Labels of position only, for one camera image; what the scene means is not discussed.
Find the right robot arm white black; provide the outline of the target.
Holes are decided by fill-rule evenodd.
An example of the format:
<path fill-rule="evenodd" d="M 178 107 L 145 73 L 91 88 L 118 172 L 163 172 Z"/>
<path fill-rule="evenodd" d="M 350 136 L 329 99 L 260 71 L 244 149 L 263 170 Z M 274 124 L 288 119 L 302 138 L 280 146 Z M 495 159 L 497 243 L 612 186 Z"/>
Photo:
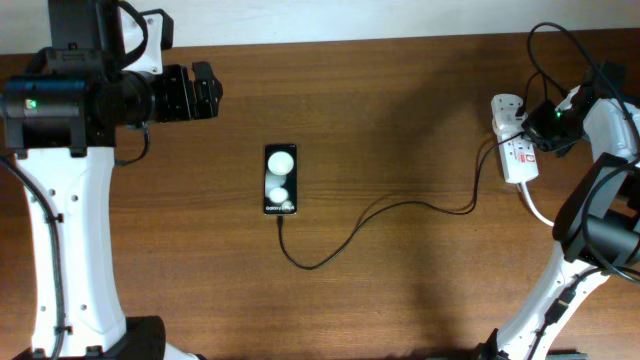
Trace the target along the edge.
<path fill-rule="evenodd" d="M 639 277 L 639 103 L 621 93 L 626 70 L 593 66 L 560 103 L 532 112 L 524 99 L 492 99 L 492 125 L 505 179 L 526 187 L 538 175 L 536 152 L 565 155 L 591 147 L 593 165 L 550 221 L 553 252 L 523 307 L 473 351 L 475 359 L 547 359 L 586 298 L 614 275 Z"/>

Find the black smartphone with white circles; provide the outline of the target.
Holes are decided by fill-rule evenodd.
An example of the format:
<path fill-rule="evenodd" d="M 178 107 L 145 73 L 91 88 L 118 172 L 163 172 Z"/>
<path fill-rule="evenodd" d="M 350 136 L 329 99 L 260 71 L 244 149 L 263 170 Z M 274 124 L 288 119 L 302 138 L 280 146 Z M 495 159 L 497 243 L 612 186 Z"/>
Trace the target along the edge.
<path fill-rule="evenodd" d="M 263 213 L 295 215 L 298 211 L 296 144 L 268 144 L 264 148 Z"/>

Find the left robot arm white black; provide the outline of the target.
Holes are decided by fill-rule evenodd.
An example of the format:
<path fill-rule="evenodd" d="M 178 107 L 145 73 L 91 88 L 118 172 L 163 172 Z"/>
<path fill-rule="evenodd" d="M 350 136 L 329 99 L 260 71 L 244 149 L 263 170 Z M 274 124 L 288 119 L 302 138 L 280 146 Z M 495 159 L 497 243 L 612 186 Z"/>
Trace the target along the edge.
<path fill-rule="evenodd" d="M 181 360 L 157 316 L 128 317 L 112 261 L 116 131 L 217 116 L 206 62 L 166 65 L 173 19 L 125 1 L 52 1 L 51 43 L 1 93 L 7 154 L 25 189 L 37 314 L 25 359 Z"/>

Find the white usb wall charger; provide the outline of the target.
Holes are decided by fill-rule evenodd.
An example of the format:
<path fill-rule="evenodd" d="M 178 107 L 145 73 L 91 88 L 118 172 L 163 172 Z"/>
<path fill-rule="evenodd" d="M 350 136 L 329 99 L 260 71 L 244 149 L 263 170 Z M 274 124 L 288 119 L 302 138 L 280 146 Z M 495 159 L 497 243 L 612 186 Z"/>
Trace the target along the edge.
<path fill-rule="evenodd" d="M 527 114 L 517 116 L 515 111 L 498 111 L 493 115 L 492 126 L 497 136 L 511 135 L 523 130 L 522 124 L 527 119 Z"/>

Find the white power strip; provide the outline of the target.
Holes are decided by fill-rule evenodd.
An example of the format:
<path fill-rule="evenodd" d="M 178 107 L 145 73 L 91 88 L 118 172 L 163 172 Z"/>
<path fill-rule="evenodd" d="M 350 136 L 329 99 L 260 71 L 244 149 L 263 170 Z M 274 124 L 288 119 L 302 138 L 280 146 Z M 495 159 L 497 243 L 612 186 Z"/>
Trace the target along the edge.
<path fill-rule="evenodd" d="M 523 100 L 513 94 L 498 94 L 491 101 L 492 115 L 498 111 L 515 111 Z M 524 138 L 523 130 L 516 134 L 497 136 L 505 181 L 509 184 L 526 183 L 539 175 L 534 145 Z"/>

